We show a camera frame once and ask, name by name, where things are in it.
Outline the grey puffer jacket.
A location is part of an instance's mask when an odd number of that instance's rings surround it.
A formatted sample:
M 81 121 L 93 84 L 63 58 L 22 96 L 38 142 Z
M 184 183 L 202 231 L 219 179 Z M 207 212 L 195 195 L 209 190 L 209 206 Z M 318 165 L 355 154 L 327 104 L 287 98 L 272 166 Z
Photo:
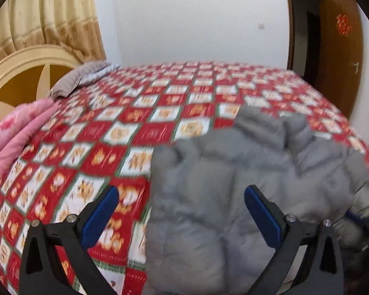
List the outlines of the grey puffer jacket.
M 156 147 L 146 227 L 144 294 L 244 294 L 273 256 L 245 206 L 254 184 L 284 213 L 329 219 L 357 242 L 348 210 L 369 216 L 369 169 L 359 151 L 316 136 L 306 116 L 249 106 L 234 123 Z

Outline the red patterned bed sheet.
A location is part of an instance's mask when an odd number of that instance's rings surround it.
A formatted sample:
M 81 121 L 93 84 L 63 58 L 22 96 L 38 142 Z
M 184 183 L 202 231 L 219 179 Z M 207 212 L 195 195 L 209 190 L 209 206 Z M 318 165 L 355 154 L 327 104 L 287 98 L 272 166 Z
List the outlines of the red patterned bed sheet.
M 314 134 L 369 150 L 332 103 L 292 71 L 228 63 L 117 69 L 61 100 L 0 178 L 0 281 L 18 293 L 31 223 L 78 214 L 105 185 L 119 203 L 90 255 L 118 294 L 142 294 L 156 147 L 231 127 L 243 106 L 306 116 Z

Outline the pink folded quilt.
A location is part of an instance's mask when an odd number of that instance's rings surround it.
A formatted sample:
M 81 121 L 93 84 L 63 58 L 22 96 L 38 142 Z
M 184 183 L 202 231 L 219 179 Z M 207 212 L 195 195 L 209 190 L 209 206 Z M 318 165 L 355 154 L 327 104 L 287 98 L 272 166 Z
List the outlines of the pink folded quilt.
M 59 109 L 52 99 L 20 104 L 0 122 L 0 178 L 8 172 L 32 136 Z

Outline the striped grey pillow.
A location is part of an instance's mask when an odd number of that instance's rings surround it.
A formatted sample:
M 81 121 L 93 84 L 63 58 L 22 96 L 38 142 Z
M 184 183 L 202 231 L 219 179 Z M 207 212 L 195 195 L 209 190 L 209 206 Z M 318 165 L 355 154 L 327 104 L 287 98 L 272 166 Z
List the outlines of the striped grey pillow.
M 47 97 L 50 99 L 66 98 L 77 88 L 94 84 L 120 67 L 120 65 L 112 64 L 109 61 L 84 63 L 61 77 L 51 88 Z

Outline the brown wooden door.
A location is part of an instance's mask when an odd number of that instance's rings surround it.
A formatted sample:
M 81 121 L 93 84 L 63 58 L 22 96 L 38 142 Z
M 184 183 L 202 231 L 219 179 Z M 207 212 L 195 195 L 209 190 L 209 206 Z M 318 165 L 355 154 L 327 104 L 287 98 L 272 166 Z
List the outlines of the brown wooden door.
M 355 0 L 321 0 L 320 56 L 314 88 L 349 118 L 359 91 L 363 62 L 363 30 Z M 345 14 L 353 28 L 348 37 L 338 33 L 336 16 Z M 351 63 L 359 62 L 359 72 Z

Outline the cream wooden headboard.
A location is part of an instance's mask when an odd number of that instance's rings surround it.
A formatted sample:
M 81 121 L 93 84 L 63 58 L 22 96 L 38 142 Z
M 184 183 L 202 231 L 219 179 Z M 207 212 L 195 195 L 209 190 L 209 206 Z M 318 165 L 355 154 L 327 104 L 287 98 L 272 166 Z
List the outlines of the cream wooden headboard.
M 19 104 L 45 98 L 81 62 L 58 45 L 37 45 L 0 61 L 0 120 Z

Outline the red double happiness sticker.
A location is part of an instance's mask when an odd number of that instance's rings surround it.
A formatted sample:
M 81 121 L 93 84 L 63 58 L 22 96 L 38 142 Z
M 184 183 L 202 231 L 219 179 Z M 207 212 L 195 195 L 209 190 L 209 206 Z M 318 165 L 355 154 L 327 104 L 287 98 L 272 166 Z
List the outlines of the red double happiness sticker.
M 336 27 L 338 33 L 345 37 L 348 37 L 353 29 L 350 26 L 348 17 L 345 14 L 338 14 L 336 16 Z

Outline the beige gold curtain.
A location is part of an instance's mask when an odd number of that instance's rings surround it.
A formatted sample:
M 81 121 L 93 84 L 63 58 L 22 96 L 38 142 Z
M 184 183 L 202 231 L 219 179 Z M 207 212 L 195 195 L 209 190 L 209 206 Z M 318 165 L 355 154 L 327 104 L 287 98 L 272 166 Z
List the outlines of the beige gold curtain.
M 0 8 L 0 61 L 37 45 L 58 45 L 81 63 L 105 60 L 95 0 L 6 0 Z

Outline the dark door frame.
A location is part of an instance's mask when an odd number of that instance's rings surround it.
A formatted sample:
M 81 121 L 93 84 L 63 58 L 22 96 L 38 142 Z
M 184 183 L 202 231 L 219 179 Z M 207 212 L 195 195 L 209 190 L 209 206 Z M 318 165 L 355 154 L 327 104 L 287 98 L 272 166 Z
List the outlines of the dark door frame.
M 317 79 L 320 56 L 321 0 L 291 0 L 293 15 L 292 70 L 309 84 Z

